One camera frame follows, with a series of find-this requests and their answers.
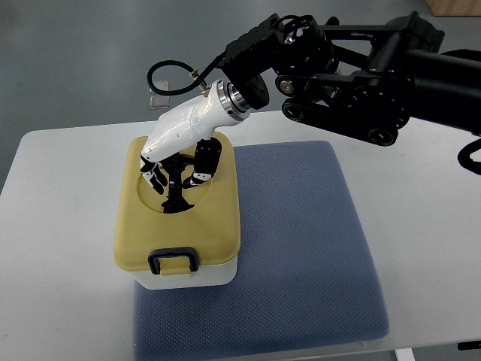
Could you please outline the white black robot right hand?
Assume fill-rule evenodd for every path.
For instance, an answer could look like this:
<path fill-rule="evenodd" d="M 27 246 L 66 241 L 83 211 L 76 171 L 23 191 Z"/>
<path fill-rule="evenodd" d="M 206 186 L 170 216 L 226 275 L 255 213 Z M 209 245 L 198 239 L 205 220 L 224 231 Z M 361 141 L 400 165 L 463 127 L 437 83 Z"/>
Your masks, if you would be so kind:
<path fill-rule="evenodd" d="M 162 173 L 166 159 L 197 145 L 193 173 L 183 182 L 192 188 L 210 180 L 219 164 L 221 146 L 211 137 L 220 126 L 236 126 L 250 115 L 251 107 L 227 80 L 211 85 L 207 95 L 197 96 L 161 115 L 141 151 L 141 173 L 163 194 L 168 179 Z"/>

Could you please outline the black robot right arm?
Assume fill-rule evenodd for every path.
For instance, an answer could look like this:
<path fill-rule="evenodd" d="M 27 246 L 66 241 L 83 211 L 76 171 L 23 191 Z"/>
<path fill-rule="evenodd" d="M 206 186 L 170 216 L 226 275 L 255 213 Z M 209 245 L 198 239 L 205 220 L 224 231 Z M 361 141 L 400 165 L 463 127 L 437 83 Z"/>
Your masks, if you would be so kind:
<path fill-rule="evenodd" d="M 290 120 L 387 147 L 411 117 L 480 134 L 480 54 L 440 52 L 444 33 L 416 12 L 383 26 L 319 25 L 310 15 L 272 15 L 210 64 L 225 77 L 164 114 L 143 155 L 159 162 L 233 126 L 269 103 L 262 79 L 276 73 Z"/>

